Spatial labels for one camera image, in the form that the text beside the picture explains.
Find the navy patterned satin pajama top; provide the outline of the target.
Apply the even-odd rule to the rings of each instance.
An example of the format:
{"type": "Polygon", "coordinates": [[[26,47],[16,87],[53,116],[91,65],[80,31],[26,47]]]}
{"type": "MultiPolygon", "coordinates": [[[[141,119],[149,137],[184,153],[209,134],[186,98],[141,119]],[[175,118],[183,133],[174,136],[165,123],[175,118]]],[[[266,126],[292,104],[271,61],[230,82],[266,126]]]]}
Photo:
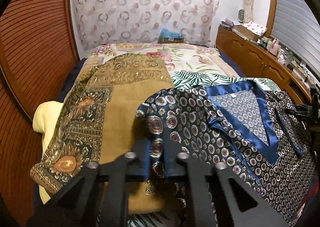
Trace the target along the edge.
{"type": "Polygon", "coordinates": [[[286,113],[294,109],[286,92],[244,80],[163,89],[136,116],[152,143],[153,177],[165,174],[164,144],[177,142],[204,164],[226,163],[293,226],[316,169],[304,124],[286,113]]]}

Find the wooden louvered wardrobe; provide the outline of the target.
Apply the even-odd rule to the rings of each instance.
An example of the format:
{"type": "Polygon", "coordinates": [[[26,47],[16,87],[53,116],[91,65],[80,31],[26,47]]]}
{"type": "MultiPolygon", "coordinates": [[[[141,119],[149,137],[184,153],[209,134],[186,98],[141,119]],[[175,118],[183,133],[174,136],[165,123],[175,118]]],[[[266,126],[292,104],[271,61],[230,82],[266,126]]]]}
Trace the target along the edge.
{"type": "Polygon", "coordinates": [[[29,172],[42,154],[33,116],[78,61],[69,0],[1,0],[1,226],[33,213],[29,172]]]}

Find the navy bed sheet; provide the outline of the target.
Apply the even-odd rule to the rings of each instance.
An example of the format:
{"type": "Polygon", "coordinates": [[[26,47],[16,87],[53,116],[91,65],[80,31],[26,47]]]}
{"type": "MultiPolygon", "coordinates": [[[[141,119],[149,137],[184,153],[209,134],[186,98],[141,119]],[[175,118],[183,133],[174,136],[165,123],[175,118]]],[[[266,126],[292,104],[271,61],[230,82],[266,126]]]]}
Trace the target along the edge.
{"type": "Polygon", "coordinates": [[[69,91],[72,89],[75,80],[78,76],[78,74],[80,73],[80,70],[82,69],[85,61],[87,60],[87,58],[83,58],[80,60],[80,62],[78,62],[70,71],[70,73],[68,74],[62,88],[61,91],[59,92],[56,101],[63,103],[67,94],[69,93],[69,91]]]}

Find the cardboard box on sideboard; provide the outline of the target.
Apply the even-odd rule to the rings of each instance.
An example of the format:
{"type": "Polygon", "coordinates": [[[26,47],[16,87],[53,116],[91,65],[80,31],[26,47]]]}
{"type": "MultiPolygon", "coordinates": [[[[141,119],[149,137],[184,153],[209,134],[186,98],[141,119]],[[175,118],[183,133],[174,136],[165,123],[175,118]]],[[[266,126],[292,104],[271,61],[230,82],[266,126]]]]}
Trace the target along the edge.
{"type": "Polygon", "coordinates": [[[237,25],[234,27],[234,29],[240,35],[244,36],[244,38],[252,41],[257,41],[267,31],[266,27],[260,24],[257,24],[253,21],[250,21],[248,23],[243,23],[241,25],[237,25]]]}

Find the wooden sideboard cabinet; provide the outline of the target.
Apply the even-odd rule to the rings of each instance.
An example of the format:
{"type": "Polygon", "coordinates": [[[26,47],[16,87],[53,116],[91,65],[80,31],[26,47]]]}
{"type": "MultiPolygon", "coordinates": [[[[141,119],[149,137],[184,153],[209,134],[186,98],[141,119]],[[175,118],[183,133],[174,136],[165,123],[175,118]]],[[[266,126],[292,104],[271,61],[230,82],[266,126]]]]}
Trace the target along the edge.
{"type": "Polygon", "coordinates": [[[217,31],[216,47],[236,63],[246,77],[271,79],[296,104],[311,104],[308,88],[269,52],[222,26],[217,31]]]}

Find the golden brown patterned folded blanket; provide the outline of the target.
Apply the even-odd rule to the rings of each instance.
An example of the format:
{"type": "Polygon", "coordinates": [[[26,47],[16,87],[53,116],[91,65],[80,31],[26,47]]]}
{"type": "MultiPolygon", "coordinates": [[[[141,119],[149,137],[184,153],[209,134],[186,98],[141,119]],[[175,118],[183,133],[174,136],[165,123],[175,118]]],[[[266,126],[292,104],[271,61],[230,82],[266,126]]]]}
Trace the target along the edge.
{"type": "Polygon", "coordinates": [[[135,118],[140,104],[172,87],[163,59],[156,56],[123,54],[100,65],[86,60],[63,102],[46,155],[34,165],[37,182],[51,198],[85,163],[109,163],[129,151],[143,136],[135,118]],[[49,164],[56,152],[57,162],[49,164]]]}

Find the grey window blind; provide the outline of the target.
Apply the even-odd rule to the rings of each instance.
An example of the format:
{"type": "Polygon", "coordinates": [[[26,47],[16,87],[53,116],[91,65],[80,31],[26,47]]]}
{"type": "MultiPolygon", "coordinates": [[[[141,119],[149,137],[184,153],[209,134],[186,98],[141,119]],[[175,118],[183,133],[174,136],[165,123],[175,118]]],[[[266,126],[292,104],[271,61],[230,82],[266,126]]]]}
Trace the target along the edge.
{"type": "Polygon", "coordinates": [[[319,75],[319,24],[304,0],[277,0],[271,36],[319,75]]]}

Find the circle patterned sheer curtain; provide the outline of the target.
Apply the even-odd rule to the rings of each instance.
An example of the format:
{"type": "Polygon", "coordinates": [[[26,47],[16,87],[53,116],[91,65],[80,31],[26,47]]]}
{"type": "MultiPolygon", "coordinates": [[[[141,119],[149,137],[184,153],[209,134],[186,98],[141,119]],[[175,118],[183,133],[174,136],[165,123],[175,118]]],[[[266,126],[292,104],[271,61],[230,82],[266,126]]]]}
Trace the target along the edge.
{"type": "Polygon", "coordinates": [[[154,43],[163,30],[209,44],[220,0],[72,0],[84,50],[100,44],[154,43]]]}

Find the teal cloth on box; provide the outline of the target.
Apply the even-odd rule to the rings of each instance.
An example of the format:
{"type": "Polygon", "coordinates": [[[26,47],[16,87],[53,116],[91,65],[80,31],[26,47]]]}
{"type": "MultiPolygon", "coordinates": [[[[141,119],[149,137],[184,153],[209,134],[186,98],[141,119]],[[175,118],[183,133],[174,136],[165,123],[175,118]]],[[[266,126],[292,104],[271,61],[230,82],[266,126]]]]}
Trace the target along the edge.
{"type": "Polygon", "coordinates": [[[162,38],[176,38],[176,39],[182,39],[183,35],[181,33],[172,32],[166,28],[163,28],[161,30],[160,36],[162,38]]]}

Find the yellow plush toy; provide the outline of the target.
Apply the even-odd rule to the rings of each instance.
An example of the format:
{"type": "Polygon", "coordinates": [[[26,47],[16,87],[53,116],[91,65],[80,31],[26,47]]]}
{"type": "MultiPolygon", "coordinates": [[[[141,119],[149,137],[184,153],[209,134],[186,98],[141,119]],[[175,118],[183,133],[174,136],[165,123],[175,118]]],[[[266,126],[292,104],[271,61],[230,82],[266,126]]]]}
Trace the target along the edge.
{"type": "MultiPolygon", "coordinates": [[[[63,108],[62,102],[57,101],[49,101],[44,102],[40,104],[34,114],[33,117],[33,130],[37,133],[42,134],[42,158],[46,155],[46,150],[48,149],[48,146],[52,140],[52,137],[54,135],[54,131],[56,128],[56,124],[60,115],[60,112],[63,108]]],[[[55,164],[57,162],[57,157],[59,156],[56,152],[56,157],[54,159],[49,159],[47,162],[49,164],[55,164]]],[[[34,177],[35,170],[34,166],[30,170],[30,176],[33,180],[37,182],[37,176],[34,177]]],[[[46,189],[38,183],[38,192],[36,194],[40,195],[40,205],[46,204],[48,200],[50,200],[50,195],[46,191],[46,189]]]]}

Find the floral bed blanket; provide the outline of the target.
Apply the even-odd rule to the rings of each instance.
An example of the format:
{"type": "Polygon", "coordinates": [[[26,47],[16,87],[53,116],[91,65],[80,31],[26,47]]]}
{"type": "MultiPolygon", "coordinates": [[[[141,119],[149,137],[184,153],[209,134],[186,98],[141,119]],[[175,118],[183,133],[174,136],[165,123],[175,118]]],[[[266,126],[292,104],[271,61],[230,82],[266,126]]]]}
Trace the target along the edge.
{"type": "Polygon", "coordinates": [[[241,77],[239,68],[216,48],[185,43],[114,43],[97,46],[87,56],[91,64],[103,64],[123,54],[156,56],[163,59],[168,71],[207,72],[241,77]]]}

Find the palm leaf print cloth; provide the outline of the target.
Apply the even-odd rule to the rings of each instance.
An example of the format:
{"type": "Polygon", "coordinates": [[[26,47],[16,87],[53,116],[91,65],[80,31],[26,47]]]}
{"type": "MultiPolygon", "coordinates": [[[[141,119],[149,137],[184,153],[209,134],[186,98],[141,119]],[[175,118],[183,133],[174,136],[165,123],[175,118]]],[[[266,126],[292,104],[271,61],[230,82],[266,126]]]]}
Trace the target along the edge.
{"type": "Polygon", "coordinates": [[[252,80],[263,90],[280,91],[280,87],[273,80],[267,78],[229,77],[215,73],[183,71],[170,71],[169,74],[174,86],[180,89],[190,89],[196,85],[228,85],[240,81],[252,80]]]}

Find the pink kettle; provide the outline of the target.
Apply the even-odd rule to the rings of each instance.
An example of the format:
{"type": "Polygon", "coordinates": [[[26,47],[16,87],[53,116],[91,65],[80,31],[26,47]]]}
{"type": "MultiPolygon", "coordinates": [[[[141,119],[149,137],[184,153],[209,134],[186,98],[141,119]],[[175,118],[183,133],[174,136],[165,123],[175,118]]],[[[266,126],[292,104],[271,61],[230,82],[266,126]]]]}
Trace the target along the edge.
{"type": "Polygon", "coordinates": [[[279,51],[279,40],[275,38],[272,43],[270,44],[270,47],[268,49],[269,53],[277,56],[279,51]]]}

